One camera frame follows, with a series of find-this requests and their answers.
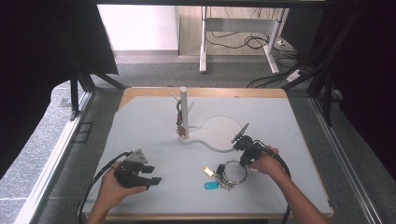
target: black wire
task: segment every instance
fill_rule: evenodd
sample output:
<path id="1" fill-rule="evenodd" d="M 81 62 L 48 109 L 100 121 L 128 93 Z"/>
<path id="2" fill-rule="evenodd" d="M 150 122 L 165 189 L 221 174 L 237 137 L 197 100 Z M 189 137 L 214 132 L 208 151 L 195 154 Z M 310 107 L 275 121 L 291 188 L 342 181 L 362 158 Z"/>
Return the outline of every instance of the black wire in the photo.
<path id="1" fill-rule="evenodd" d="M 262 14 L 262 7 L 259 9 L 259 15 L 257 16 L 257 19 L 260 18 L 260 15 Z"/>
<path id="2" fill-rule="evenodd" d="M 281 76 L 283 76 L 283 74 L 274 75 L 274 76 L 271 76 L 271 77 L 260 77 L 260 78 L 254 79 L 253 81 L 251 81 L 251 82 L 249 82 L 249 83 L 247 84 L 247 88 L 249 88 L 249 86 L 250 86 L 251 84 L 255 83 L 255 82 L 258 82 L 258 81 L 261 81 L 261 80 L 265 80 L 265 79 L 275 78 L 275 77 L 281 77 Z"/>
<path id="3" fill-rule="evenodd" d="M 276 159 L 277 161 L 280 162 L 282 165 L 283 169 L 285 170 L 286 174 L 291 178 L 290 170 L 288 165 L 280 158 L 278 154 L 276 154 L 271 148 L 269 148 L 267 145 L 265 145 L 262 141 L 260 140 L 255 140 L 254 143 L 260 143 L 262 145 L 262 151 L 268 153 L 272 158 Z"/>
<path id="4" fill-rule="evenodd" d="M 240 49 L 240 48 L 242 48 L 244 46 L 248 46 L 251 49 L 261 49 L 265 44 L 268 43 L 268 41 L 266 39 L 264 39 L 262 37 L 259 37 L 259 36 L 255 36 L 255 35 L 250 35 L 250 36 L 246 37 L 245 38 L 245 43 L 243 45 L 237 46 L 237 47 L 227 46 L 227 45 L 223 45 L 223 44 L 220 44 L 220 43 L 214 43 L 214 42 L 208 40 L 207 38 L 206 38 L 206 41 L 209 44 L 211 44 L 211 45 L 218 45 L 218 46 L 222 46 L 222 47 L 227 48 L 227 49 Z M 252 46 L 250 44 L 251 41 L 256 41 L 257 43 L 259 43 L 259 46 L 258 47 Z"/>
<path id="5" fill-rule="evenodd" d="M 78 212 L 77 212 L 77 217 L 78 217 L 78 222 L 80 224 L 84 224 L 84 221 L 82 220 L 82 209 L 84 207 L 85 202 L 87 202 L 87 198 L 88 195 L 90 194 L 91 188 L 93 187 L 93 185 L 98 181 L 98 179 L 105 173 L 106 170 L 108 170 L 112 164 L 114 164 L 114 162 L 116 162 L 116 160 L 118 160 L 119 158 L 123 157 L 123 156 L 129 156 L 131 155 L 132 152 L 123 152 L 120 155 L 118 155 L 116 158 L 114 158 L 113 160 L 111 160 L 108 164 L 106 164 L 101 171 L 99 171 L 96 176 L 93 178 L 93 180 L 91 181 L 90 185 L 87 187 L 87 189 L 85 190 L 84 196 L 81 199 L 81 202 L 78 205 Z"/>
<path id="6" fill-rule="evenodd" d="M 278 77 L 273 77 L 272 79 L 262 83 L 261 85 L 256 86 L 255 88 L 260 88 L 260 87 L 266 87 L 268 84 L 270 83 L 275 83 L 272 88 L 274 86 L 276 86 L 278 83 L 280 83 L 283 79 L 285 79 L 286 77 L 288 77 L 290 74 L 284 73 L 284 74 L 280 74 L 278 75 Z"/>
<path id="7" fill-rule="evenodd" d="M 251 15 L 250 15 L 250 18 L 253 16 L 253 14 L 257 11 L 257 9 L 258 9 L 258 7 L 256 7 L 255 9 L 254 9 L 254 11 L 251 13 Z"/>
<path id="8" fill-rule="evenodd" d="M 274 18 L 275 9 L 276 9 L 276 7 L 274 7 L 274 11 L 273 11 L 273 15 L 271 16 L 271 19 Z"/>
<path id="9" fill-rule="evenodd" d="M 225 11 L 225 13 L 227 14 L 228 18 L 230 18 L 230 15 L 229 15 L 228 12 L 227 12 L 227 7 L 224 7 L 224 11 Z"/>
<path id="10" fill-rule="evenodd" d="M 296 50 L 277 49 L 275 47 L 273 47 L 273 49 L 274 49 L 274 51 L 278 51 L 278 52 L 298 53 L 298 51 L 296 51 Z"/>
<path id="11" fill-rule="evenodd" d="M 223 37 L 226 37 L 226 36 L 229 36 L 229 35 L 236 35 L 236 34 L 239 34 L 239 32 L 233 32 L 233 33 L 230 33 L 230 34 L 227 34 L 227 35 L 215 35 L 215 34 L 213 33 L 213 31 L 212 31 L 211 33 L 212 33 L 213 37 L 215 37 L 215 38 L 223 38 Z"/>

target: white table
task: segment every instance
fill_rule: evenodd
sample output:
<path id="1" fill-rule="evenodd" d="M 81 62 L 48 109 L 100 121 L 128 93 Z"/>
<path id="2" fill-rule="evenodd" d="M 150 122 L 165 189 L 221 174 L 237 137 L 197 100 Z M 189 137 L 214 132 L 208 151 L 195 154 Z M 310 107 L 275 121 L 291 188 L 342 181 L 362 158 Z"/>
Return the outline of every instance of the white table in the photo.
<path id="1" fill-rule="evenodd" d="M 228 160 L 239 160 L 242 152 L 219 153 L 202 144 L 183 145 L 176 133 L 177 88 L 127 89 L 116 113 L 98 170 L 124 151 L 142 148 L 148 165 L 156 169 L 145 177 L 163 180 L 148 191 L 126 198 L 113 208 L 108 219 L 233 219 L 281 218 L 287 203 L 267 176 L 249 170 L 247 180 L 226 189 L 204 189 L 214 181 L 204 166 L 216 168 Z M 194 105 L 190 125 L 199 126 L 216 115 L 232 117 L 241 125 L 250 123 L 245 134 L 278 147 L 296 185 L 325 216 L 332 215 L 325 189 L 282 90 L 188 89 Z M 89 195 L 84 213 L 89 213 L 99 188 Z"/>

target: wrist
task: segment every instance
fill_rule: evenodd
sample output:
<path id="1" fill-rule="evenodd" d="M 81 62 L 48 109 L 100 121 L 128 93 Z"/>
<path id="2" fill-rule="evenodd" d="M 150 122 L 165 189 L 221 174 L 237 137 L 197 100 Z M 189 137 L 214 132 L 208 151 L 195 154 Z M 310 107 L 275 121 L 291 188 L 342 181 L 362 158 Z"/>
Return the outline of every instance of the wrist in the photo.
<path id="1" fill-rule="evenodd" d="M 269 176 L 276 183 L 278 183 L 279 181 L 285 180 L 285 179 L 290 179 L 290 177 L 286 174 L 286 172 L 283 169 L 276 170 L 275 172 L 272 172 L 271 174 L 269 174 Z"/>
<path id="2" fill-rule="evenodd" d="M 103 207 L 101 204 L 96 203 L 88 217 L 87 224 L 90 223 L 104 223 L 106 216 L 110 209 Z"/>

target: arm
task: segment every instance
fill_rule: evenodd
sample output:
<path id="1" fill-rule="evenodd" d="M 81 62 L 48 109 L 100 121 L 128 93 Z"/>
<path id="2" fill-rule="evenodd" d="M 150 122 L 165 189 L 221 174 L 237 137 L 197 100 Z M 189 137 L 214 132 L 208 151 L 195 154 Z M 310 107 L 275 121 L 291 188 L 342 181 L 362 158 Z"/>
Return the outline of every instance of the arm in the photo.
<path id="1" fill-rule="evenodd" d="M 291 181 L 280 163 L 266 153 L 251 163 L 249 168 L 255 168 L 259 172 L 269 175 L 279 186 L 289 204 L 290 210 L 298 223 L 329 223 L 319 210 L 305 197 L 305 195 Z"/>
<path id="2" fill-rule="evenodd" d="M 137 194 L 146 190 L 146 187 L 135 187 L 125 189 L 120 186 L 114 176 L 114 169 L 108 170 L 102 177 L 102 183 L 99 188 L 99 193 L 96 202 L 90 212 L 87 224 L 104 224 L 108 211 L 117 204 L 119 204 L 126 196 Z"/>

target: keychain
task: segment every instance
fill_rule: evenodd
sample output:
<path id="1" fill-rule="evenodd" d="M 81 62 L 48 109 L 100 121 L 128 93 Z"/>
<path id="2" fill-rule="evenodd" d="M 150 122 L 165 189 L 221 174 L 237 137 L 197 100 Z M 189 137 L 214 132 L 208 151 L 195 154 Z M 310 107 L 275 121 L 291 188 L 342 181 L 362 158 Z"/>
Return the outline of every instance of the keychain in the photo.
<path id="1" fill-rule="evenodd" d="M 186 136 L 186 129 L 183 127 L 183 116 L 180 109 L 181 101 L 177 101 L 176 109 L 177 109 L 177 134 L 180 137 Z"/>
<path id="2" fill-rule="evenodd" d="M 230 180 L 227 175 L 225 174 L 225 167 L 227 164 L 236 162 L 239 164 L 239 161 L 235 161 L 235 160 L 231 160 L 231 161 L 227 161 L 225 164 L 220 164 L 218 169 L 216 170 L 216 172 L 213 172 L 210 168 L 208 168 L 207 166 L 204 166 L 203 171 L 204 173 L 213 178 L 216 178 L 216 181 L 212 181 L 212 182 L 207 182 L 204 184 L 204 188 L 205 189 L 217 189 L 219 186 L 230 190 L 232 189 L 235 185 L 238 185 L 242 182 L 244 182 L 247 177 L 248 177 L 248 169 L 246 167 L 241 166 L 242 168 L 245 169 L 245 176 L 242 178 L 242 180 L 239 181 L 233 181 Z"/>

